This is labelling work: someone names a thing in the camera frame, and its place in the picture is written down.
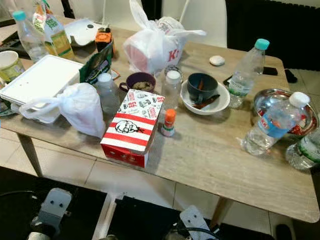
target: bottle cap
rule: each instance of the bottle cap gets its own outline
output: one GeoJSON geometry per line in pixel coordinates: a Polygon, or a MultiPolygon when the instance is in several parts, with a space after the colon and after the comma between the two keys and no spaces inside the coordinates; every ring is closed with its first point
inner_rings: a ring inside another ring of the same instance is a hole
{"type": "Polygon", "coordinates": [[[23,21],[27,17],[24,11],[14,11],[12,16],[16,21],[23,21]]]}
{"type": "Polygon", "coordinates": [[[165,111],[164,121],[168,123],[174,123],[176,120],[176,110],[168,109],[165,111]]]}
{"type": "Polygon", "coordinates": [[[259,50],[267,50],[267,48],[269,47],[270,42],[266,39],[263,38],[259,38],[256,42],[255,42],[255,47],[259,50]]]}
{"type": "Polygon", "coordinates": [[[310,102],[310,98],[306,94],[296,91],[289,97],[289,102],[297,108],[303,108],[310,102]]]}
{"type": "Polygon", "coordinates": [[[98,83],[101,85],[109,85],[113,82],[112,76],[109,73],[101,73],[98,76],[98,83]]]}
{"type": "Polygon", "coordinates": [[[181,81],[181,74],[178,71],[168,71],[165,80],[170,84],[178,84],[181,81]]]}

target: water bottle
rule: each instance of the water bottle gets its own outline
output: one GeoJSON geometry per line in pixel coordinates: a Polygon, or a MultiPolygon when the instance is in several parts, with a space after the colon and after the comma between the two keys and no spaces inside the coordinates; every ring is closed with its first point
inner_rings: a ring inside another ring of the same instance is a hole
{"type": "Polygon", "coordinates": [[[162,83],[161,95],[165,97],[163,109],[177,109],[181,91],[181,74],[178,71],[168,71],[162,83]]]}
{"type": "Polygon", "coordinates": [[[320,163],[320,128],[306,135],[298,143],[289,146],[285,159],[291,166],[302,171],[320,163]]]}
{"type": "Polygon", "coordinates": [[[98,76],[96,90],[100,96],[102,111],[106,114],[115,115],[120,107],[118,87],[109,73],[101,73],[98,76]]]}
{"type": "Polygon", "coordinates": [[[254,86],[255,78],[262,74],[265,65],[265,51],[269,41],[259,38],[235,68],[230,80],[228,90],[230,93],[229,107],[238,108],[243,103],[246,95],[254,86]]]}
{"type": "Polygon", "coordinates": [[[302,119],[303,107],[310,98],[302,92],[294,92],[288,100],[271,106],[255,126],[246,134],[242,144],[252,155],[263,154],[302,119]]]}
{"type": "Polygon", "coordinates": [[[29,54],[34,63],[38,62],[48,54],[44,36],[33,28],[31,22],[26,19],[24,11],[15,11],[12,15],[16,22],[18,36],[24,50],[29,54]]]}

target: white chair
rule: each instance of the white chair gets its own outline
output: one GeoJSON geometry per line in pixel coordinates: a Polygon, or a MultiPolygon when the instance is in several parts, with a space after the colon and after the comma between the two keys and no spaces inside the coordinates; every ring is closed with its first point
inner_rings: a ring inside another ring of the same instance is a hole
{"type": "Polygon", "coordinates": [[[227,47],[227,7],[225,0],[179,0],[184,5],[180,22],[186,30],[204,30],[206,36],[190,36],[192,42],[227,47]]]}
{"type": "Polygon", "coordinates": [[[128,29],[133,31],[141,30],[131,14],[129,0],[104,0],[102,24],[128,29]]]}

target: table leg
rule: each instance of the table leg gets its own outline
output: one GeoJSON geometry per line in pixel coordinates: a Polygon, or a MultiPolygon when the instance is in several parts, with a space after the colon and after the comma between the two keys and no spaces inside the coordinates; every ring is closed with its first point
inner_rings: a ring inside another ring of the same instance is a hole
{"type": "Polygon", "coordinates": [[[31,137],[17,133],[20,143],[38,177],[43,177],[38,156],[31,137]]]}
{"type": "Polygon", "coordinates": [[[231,207],[233,201],[220,196],[218,204],[215,207],[211,222],[210,222],[210,229],[212,229],[215,225],[220,225],[227,215],[229,208],[231,207]]]}

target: blue bottle cap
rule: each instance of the blue bottle cap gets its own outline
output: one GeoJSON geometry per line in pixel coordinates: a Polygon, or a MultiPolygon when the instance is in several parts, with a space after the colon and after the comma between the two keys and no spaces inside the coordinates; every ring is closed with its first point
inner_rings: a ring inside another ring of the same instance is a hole
{"type": "Polygon", "coordinates": [[[266,39],[263,38],[259,38],[256,42],[255,42],[255,47],[259,50],[267,50],[267,48],[269,47],[270,42],[266,39]]]}
{"type": "Polygon", "coordinates": [[[27,17],[24,11],[15,11],[13,12],[12,16],[16,21],[23,21],[27,17]]]}

